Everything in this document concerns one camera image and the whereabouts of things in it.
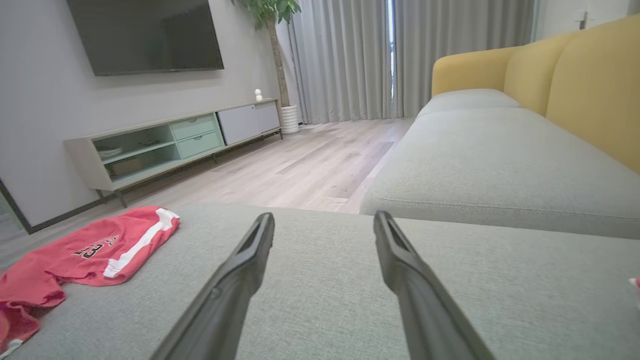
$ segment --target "gray seat cushion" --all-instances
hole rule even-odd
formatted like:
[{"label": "gray seat cushion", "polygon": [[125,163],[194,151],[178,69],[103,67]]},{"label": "gray seat cushion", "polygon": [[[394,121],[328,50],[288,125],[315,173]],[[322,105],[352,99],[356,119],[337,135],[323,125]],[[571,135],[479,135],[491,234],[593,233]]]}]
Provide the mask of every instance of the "gray seat cushion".
[{"label": "gray seat cushion", "polygon": [[[129,281],[66,284],[10,359],[146,359],[255,217],[276,227],[238,360],[408,359],[372,217],[197,205]],[[637,359],[640,241],[397,219],[497,359]]]},{"label": "gray seat cushion", "polygon": [[438,111],[482,108],[519,108],[520,103],[495,89],[468,89],[434,96],[417,117]]},{"label": "gray seat cushion", "polygon": [[640,176],[522,108],[424,115],[360,212],[640,238]]}]

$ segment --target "red jersey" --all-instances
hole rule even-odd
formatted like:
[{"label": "red jersey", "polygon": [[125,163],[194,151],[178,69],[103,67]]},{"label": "red jersey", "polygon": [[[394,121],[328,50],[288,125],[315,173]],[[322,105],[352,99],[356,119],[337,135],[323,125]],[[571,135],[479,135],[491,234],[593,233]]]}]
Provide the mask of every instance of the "red jersey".
[{"label": "red jersey", "polygon": [[173,234],[179,219],[157,206],[134,208],[26,254],[0,279],[0,359],[40,327],[33,308],[65,300],[61,284],[125,282]]}]

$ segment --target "wall-mounted television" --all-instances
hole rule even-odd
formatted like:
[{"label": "wall-mounted television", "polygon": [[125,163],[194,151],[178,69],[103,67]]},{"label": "wall-mounted television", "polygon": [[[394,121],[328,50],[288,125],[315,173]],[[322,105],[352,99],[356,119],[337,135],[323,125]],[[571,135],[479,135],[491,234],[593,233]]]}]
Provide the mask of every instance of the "wall-mounted television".
[{"label": "wall-mounted television", "polygon": [[96,76],[224,69],[208,0],[67,0]]}]

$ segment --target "drawer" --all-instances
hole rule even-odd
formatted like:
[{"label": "drawer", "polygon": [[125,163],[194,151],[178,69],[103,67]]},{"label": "drawer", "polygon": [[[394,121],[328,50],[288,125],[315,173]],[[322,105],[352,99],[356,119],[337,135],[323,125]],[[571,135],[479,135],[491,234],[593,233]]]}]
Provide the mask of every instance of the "drawer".
[{"label": "drawer", "polygon": [[178,143],[180,154],[186,159],[195,154],[220,147],[222,142],[218,133],[208,133]]},{"label": "drawer", "polygon": [[194,119],[183,120],[171,124],[171,130],[173,130],[173,135],[175,136],[176,140],[208,133],[209,131],[214,131],[215,129],[216,126],[214,124],[213,115],[197,117]]}]

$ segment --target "floor plank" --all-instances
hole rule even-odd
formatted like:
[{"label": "floor plank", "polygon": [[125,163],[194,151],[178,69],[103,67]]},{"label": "floor plank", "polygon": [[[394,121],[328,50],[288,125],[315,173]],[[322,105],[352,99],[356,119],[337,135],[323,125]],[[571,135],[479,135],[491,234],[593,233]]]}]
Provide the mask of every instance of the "floor plank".
[{"label": "floor plank", "polygon": [[[358,213],[375,175],[413,119],[360,120],[303,126],[159,178],[125,194],[129,208],[235,203]],[[32,235],[0,238],[0,270],[25,253],[91,222],[126,211],[97,206]]]}]

